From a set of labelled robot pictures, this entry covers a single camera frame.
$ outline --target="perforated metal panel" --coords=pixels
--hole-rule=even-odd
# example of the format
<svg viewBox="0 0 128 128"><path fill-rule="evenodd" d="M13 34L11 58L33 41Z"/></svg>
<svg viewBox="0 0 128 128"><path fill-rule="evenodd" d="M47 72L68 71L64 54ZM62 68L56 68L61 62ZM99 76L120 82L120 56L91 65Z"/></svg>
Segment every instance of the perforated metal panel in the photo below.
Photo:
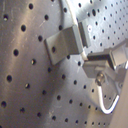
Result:
<svg viewBox="0 0 128 128"><path fill-rule="evenodd" d="M91 47L114 47L128 37L128 1L71 0L78 21L88 19ZM80 55L52 66L44 39L72 26L63 0L0 1L0 128L108 127L94 80ZM103 88L105 106L115 90Z"/></svg>

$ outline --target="pegboard hole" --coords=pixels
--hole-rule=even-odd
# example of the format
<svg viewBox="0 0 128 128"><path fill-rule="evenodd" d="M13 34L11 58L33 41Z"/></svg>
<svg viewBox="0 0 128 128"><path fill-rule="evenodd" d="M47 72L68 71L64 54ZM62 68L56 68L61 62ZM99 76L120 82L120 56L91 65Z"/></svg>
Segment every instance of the pegboard hole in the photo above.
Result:
<svg viewBox="0 0 128 128"><path fill-rule="evenodd" d="M77 80L74 80L74 85L76 85L77 84Z"/></svg>
<svg viewBox="0 0 128 128"><path fill-rule="evenodd" d="M21 108L20 113L25 113L25 108Z"/></svg>
<svg viewBox="0 0 128 128"><path fill-rule="evenodd" d="M43 37L41 35L39 35L38 40L39 40L39 42L41 42L43 40Z"/></svg>
<svg viewBox="0 0 128 128"><path fill-rule="evenodd" d="M87 125L87 121L85 121L84 124Z"/></svg>
<svg viewBox="0 0 128 128"><path fill-rule="evenodd" d="M83 89L86 89L86 85L84 85Z"/></svg>
<svg viewBox="0 0 128 128"><path fill-rule="evenodd" d="M105 9L107 10L107 6L105 6Z"/></svg>
<svg viewBox="0 0 128 128"><path fill-rule="evenodd" d="M93 36L93 39L95 40L95 39L96 39L96 37L95 37L95 36Z"/></svg>
<svg viewBox="0 0 128 128"><path fill-rule="evenodd" d="M97 26L97 25L98 25L98 22L96 21L95 24L96 24L96 26Z"/></svg>
<svg viewBox="0 0 128 128"><path fill-rule="evenodd" d="M81 8L81 3L79 3L78 6Z"/></svg>
<svg viewBox="0 0 128 128"><path fill-rule="evenodd" d="M32 63L32 65L35 65L36 64L36 60L32 59L31 63Z"/></svg>
<svg viewBox="0 0 128 128"><path fill-rule="evenodd" d="M47 94L46 90L43 90L42 95L46 95L46 94Z"/></svg>
<svg viewBox="0 0 128 128"><path fill-rule="evenodd" d="M76 120L76 124L78 124L79 123L79 121L78 120Z"/></svg>
<svg viewBox="0 0 128 128"><path fill-rule="evenodd" d="M102 29L102 33L104 33L104 29Z"/></svg>
<svg viewBox="0 0 128 128"><path fill-rule="evenodd" d="M83 103L80 103L80 107L82 107L83 106Z"/></svg>
<svg viewBox="0 0 128 128"><path fill-rule="evenodd" d="M94 122L92 122L92 126L94 126Z"/></svg>
<svg viewBox="0 0 128 128"><path fill-rule="evenodd" d="M67 56L67 59L68 59L68 60L70 59L70 55Z"/></svg>
<svg viewBox="0 0 128 128"><path fill-rule="evenodd" d="M94 93L94 89L92 89L92 93Z"/></svg>
<svg viewBox="0 0 128 128"><path fill-rule="evenodd" d="M81 66L81 62L80 61L78 61L78 66Z"/></svg>
<svg viewBox="0 0 128 128"><path fill-rule="evenodd" d="M33 4L32 3L29 4L29 9L31 9L31 10L33 9Z"/></svg>
<svg viewBox="0 0 128 128"><path fill-rule="evenodd" d="M3 15L4 21L8 21L8 18L9 18L9 16L8 16L7 14L4 14L4 15Z"/></svg>
<svg viewBox="0 0 128 128"><path fill-rule="evenodd" d="M42 114L41 114L40 112L38 112L38 113L37 113L37 117L40 118L41 116L42 116Z"/></svg>
<svg viewBox="0 0 128 128"><path fill-rule="evenodd" d="M67 8L64 8L64 12L67 13Z"/></svg>
<svg viewBox="0 0 128 128"><path fill-rule="evenodd" d="M104 95L104 98L105 98L105 99L106 99L106 97L107 97L107 96L106 96L106 95Z"/></svg>
<svg viewBox="0 0 128 128"><path fill-rule="evenodd" d="M57 96L57 100L61 100L61 96L60 95Z"/></svg>
<svg viewBox="0 0 128 128"><path fill-rule="evenodd" d="M88 17L90 17L90 13L89 12L87 12L87 15L88 15Z"/></svg>
<svg viewBox="0 0 128 128"><path fill-rule="evenodd" d="M97 111L97 110L98 110L98 108L96 107L96 108L95 108L95 110Z"/></svg>
<svg viewBox="0 0 128 128"><path fill-rule="evenodd" d="M7 76L7 81L8 81L8 82L12 82L12 76L11 76L11 75L8 75L8 76Z"/></svg>
<svg viewBox="0 0 128 128"><path fill-rule="evenodd" d="M65 122L68 123L68 118L65 119Z"/></svg>
<svg viewBox="0 0 128 128"><path fill-rule="evenodd" d="M97 9L97 12L99 13L100 12L100 9Z"/></svg>
<svg viewBox="0 0 128 128"><path fill-rule="evenodd" d="M92 0L90 0L90 3L91 3L91 4L92 4L92 2L93 2L93 1L92 1Z"/></svg>
<svg viewBox="0 0 128 128"><path fill-rule="evenodd" d="M45 15L44 18L45 18L45 20L49 20L49 16L48 15Z"/></svg>
<svg viewBox="0 0 128 128"><path fill-rule="evenodd" d="M50 73L52 71L52 69L51 68L48 68L48 72Z"/></svg>
<svg viewBox="0 0 128 128"><path fill-rule="evenodd" d="M5 108L7 106L7 103L5 101L1 102L1 107Z"/></svg>
<svg viewBox="0 0 128 128"><path fill-rule="evenodd" d="M104 17L104 21L106 20L106 17Z"/></svg>
<svg viewBox="0 0 128 128"><path fill-rule="evenodd" d="M69 104L72 104L72 103L73 103L73 100L72 100L72 99L70 99L70 100L69 100Z"/></svg>
<svg viewBox="0 0 128 128"><path fill-rule="evenodd" d="M62 25L59 25L59 30L61 31L63 29Z"/></svg>
<svg viewBox="0 0 128 128"><path fill-rule="evenodd" d="M88 109L91 109L91 105L88 106Z"/></svg>
<svg viewBox="0 0 128 128"><path fill-rule="evenodd" d="M52 53L56 53L56 47L52 47Z"/></svg>
<svg viewBox="0 0 128 128"><path fill-rule="evenodd" d="M65 79L66 79L66 76L65 76L64 74L62 75L62 79L63 79L63 80L65 80Z"/></svg>
<svg viewBox="0 0 128 128"><path fill-rule="evenodd" d="M102 47L102 43L100 43L100 47Z"/></svg>
<svg viewBox="0 0 128 128"><path fill-rule="evenodd" d="M92 10L92 14L93 14L93 16L96 16L96 11L95 11L95 9Z"/></svg>
<svg viewBox="0 0 128 128"><path fill-rule="evenodd" d="M13 54L14 54L14 56L18 56L18 55L19 55L19 51L18 51L17 49L15 49L15 50L13 51Z"/></svg>
<svg viewBox="0 0 128 128"><path fill-rule="evenodd" d="M53 116L53 117L52 117L52 120L56 121L56 116Z"/></svg>
<svg viewBox="0 0 128 128"><path fill-rule="evenodd" d="M22 32L25 32L25 31L26 31L26 26L25 26L25 25L22 25L22 26L21 26L21 31L22 31Z"/></svg>
<svg viewBox="0 0 128 128"><path fill-rule="evenodd" d="M25 88L26 88L26 89L29 89L29 88L30 88L30 84L27 83L27 84L25 85Z"/></svg>

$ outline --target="metal surface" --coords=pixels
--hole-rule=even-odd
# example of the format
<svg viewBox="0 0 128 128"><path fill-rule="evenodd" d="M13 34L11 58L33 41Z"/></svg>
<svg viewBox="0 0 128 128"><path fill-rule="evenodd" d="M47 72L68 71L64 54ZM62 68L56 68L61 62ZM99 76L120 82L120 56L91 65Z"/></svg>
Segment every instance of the metal surface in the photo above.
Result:
<svg viewBox="0 0 128 128"><path fill-rule="evenodd" d="M47 38L45 42L53 65L68 55L79 55L83 52L81 37L76 25Z"/></svg>
<svg viewBox="0 0 128 128"><path fill-rule="evenodd" d="M128 37L128 1L71 2L78 21L87 18L92 26L86 53L103 51ZM68 8L65 12L59 0L0 1L2 128L109 126L113 114L99 110L97 88L86 77L82 58L68 56L56 66L50 63L44 39L71 26ZM103 94L109 108L116 94L106 86Z"/></svg>

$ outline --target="metal clamp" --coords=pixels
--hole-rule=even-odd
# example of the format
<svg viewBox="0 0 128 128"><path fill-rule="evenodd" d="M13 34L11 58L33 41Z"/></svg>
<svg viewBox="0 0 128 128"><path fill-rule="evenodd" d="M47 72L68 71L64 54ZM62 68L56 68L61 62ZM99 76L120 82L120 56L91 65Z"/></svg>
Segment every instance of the metal clamp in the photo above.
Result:
<svg viewBox="0 0 128 128"><path fill-rule="evenodd" d="M47 38L45 42L53 65L67 55L81 54L83 51L81 37L76 25Z"/></svg>

